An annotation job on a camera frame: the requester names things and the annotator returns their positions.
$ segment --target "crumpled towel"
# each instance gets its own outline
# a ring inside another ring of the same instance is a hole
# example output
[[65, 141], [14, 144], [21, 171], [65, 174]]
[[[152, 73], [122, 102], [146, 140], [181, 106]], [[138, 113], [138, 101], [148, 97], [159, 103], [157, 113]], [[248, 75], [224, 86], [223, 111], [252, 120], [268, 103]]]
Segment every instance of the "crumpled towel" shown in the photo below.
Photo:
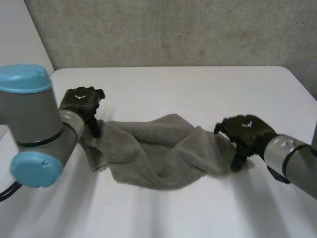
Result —
[[98, 121], [102, 135], [86, 130], [81, 145], [92, 167], [110, 168], [118, 183], [180, 189], [209, 174], [230, 173], [235, 147], [222, 135], [194, 128], [177, 114], [150, 122]]

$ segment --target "black cable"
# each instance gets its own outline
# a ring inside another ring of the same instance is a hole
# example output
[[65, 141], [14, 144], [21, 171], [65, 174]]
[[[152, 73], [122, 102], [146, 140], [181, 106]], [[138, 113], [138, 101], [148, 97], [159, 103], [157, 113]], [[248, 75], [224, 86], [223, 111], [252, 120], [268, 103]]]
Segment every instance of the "black cable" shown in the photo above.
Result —
[[8, 187], [5, 191], [3, 191], [2, 193], [0, 193], [0, 197], [5, 195], [6, 193], [10, 192], [10, 190], [12, 190], [16, 185], [18, 184], [17, 181], [15, 181], [10, 187]]
[[0, 202], [10, 198], [12, 195], [14, 195], [15, 192], [21, 187], [22, 185], [18, 182], [14, 182], [9, 188], [7, 188], [5, 191], [3, 191], [1, 194], [4, 194], [0, 196]]

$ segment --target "black ring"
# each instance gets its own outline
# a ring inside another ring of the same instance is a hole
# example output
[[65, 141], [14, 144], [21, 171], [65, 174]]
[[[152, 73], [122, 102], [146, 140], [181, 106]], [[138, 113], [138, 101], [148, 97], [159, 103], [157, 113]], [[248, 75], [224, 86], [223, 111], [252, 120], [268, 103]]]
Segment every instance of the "black ring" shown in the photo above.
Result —
[[74, 134], [76, 135], [76, 139], [78, 140], [78, 135], [77, 135], [77, 132], [75, 131], [75, 129], [72, 128], [70, 124], [68, 124], [68, 123], [66, 123], [64, 121], [63, 121], [63, 125], [68, 127], [68, 128], [70, 128], [74, 132]]
[[40, 140], [37, 142], [32, 142], [32, 143], [21, 143], [21, 142], [16, 142], [19, 146], [23, 147], [37, 147], [41, 145], [46, 145], [48, 143], [51, 143], [52, 141], [55, 141], [61, 136], [62, 130], [60, 130], [56, 135], [53, 135], [52, 137], [45, 139], [45, 140]]
[[305, 145], [300, 145], [300, 146], [296, 147], [291, 153], [289, 153], [289, 154], [286, 156], [286, 158], [285, 158], [285, 160], [284, 160], [284, 162], [283, 162], [283, 166], [282, 166], [282, 173], [283, 173], [283, 175], [284, 175], [284, 177], [285, 177], [286, 179], [287, 179], [287, 176], [286, 176], [286, 167], [287, 167], [287, 164], [288, 164], [289, 160], [291, 159], [292, 155], [294, 155], [294, 153], [295, 153], [296, 151], [298, 151], [298, 150], [300, 150], [300, 149], [302, 149], [302, 148], [304, 148], [304, 147], [306, 147], [306, 146], [310, 146], [310, 145], [307, 145], [307, 144], [305, 144]]

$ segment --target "towel fold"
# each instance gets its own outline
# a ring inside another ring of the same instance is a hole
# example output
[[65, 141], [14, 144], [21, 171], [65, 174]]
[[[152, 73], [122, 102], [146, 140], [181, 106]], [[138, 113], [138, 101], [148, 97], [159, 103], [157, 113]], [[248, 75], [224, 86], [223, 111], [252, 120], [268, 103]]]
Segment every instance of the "towel fold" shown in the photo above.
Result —
[[177, 114], [150, 122], [99, 120], [98, 124], [101, 137], [95, 139], [86, 130], [81, 145], [92, 168], [109, 167], [119, 183], [170, 190], [206, 174], [230, 173], [235, 147], [222, 135], [195, 128]]

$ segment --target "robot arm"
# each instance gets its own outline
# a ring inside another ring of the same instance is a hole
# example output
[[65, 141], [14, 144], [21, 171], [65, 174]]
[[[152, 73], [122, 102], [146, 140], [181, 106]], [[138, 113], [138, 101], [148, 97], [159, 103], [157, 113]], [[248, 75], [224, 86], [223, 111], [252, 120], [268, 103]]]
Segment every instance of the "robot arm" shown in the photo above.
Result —
[[0, 67], [0, 116], [19, 149], [10, 168], [18, 184], [47, 187], [56, 182], [84, 127], [100, 136], [95, 113], [102, 98], [103, 91], [93, 87], [71, 89], [58, 109], [43, 67]]
[[264, 121], [253, 115], [237, 116], [218, 123], [214, 132], [225, 133], [235, 143], [232, 171], [239, 171], [247, 157], [257, 154], [273, 177], [293, 183], [317, 199], [317, 131], [312, 146], [287, 135], [277, 134]]

